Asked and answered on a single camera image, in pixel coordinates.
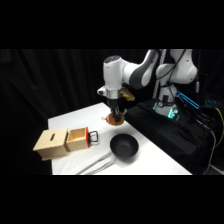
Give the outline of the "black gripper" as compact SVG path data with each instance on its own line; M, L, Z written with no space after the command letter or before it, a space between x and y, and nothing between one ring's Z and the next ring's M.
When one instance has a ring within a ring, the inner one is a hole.
M111 108L111 113L113 118L116 118L117 116L118 120L123 119L123 113L120 110L118 110L118 113L116 115L116 110L115 110L115 108L120 107L121 99L108 99L107 104Z

